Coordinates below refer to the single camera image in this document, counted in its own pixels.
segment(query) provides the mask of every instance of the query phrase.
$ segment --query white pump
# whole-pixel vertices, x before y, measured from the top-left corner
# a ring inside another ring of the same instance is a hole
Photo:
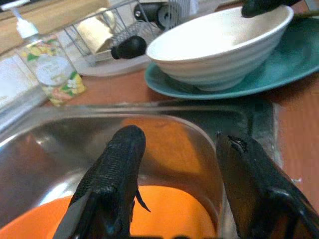
[[[16,24],[16,29],[18,30],[20,36],[22,38],[27,38],[33,35],[38,34],[38,30],[36,29],[36,27],[29,21],[24,20],[22,18],[22,16],[20,15],[17,7],[18,6],[22,6],[26,3],[30,2],[30,0],[18,0],[18,1],[14,1],[14,2],[10,2],[10,3],[6,3],[1,5],[1,9],[3,11],[5,10],[11,10],[12,13],[16,16],[16,18],[18,19],[18,22]]]

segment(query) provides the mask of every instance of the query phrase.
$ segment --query white ceramic bowl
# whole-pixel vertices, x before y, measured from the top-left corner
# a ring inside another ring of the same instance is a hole
[[[241,7],[215,12],[162,34],[146,54],[162,71],[203,91],[235,86],[278,45],[294,15],[288,6],[253,18]]]

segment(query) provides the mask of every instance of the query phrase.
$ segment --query bottle label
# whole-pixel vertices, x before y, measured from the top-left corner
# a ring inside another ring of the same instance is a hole
[[[60,105],[85,91],[80,75],[56,36],[33,42],[18,53],[55,105]]]

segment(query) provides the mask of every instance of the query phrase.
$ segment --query countertop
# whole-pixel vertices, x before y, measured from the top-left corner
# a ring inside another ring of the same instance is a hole
[[[144,70],[112,78],[83,77],[88,90],[68,105],[142,103],[173,98],[149,89]],[[255,96],[281,106],[279,144],[284,170],[319,212],[319,72]]]

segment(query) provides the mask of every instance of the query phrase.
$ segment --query stainless steel sink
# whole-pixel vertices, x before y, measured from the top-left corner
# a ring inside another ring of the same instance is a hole
[[[273,137],[264,137],[273,135],[272,120],[271,105],[260,100],[37,108],[0,135],[0,227],[72,195],[112,135],[136,124],[147,137],[139,184],[192,194],[220,228],[225,200],[215,135],[240,129],[272,148]]]

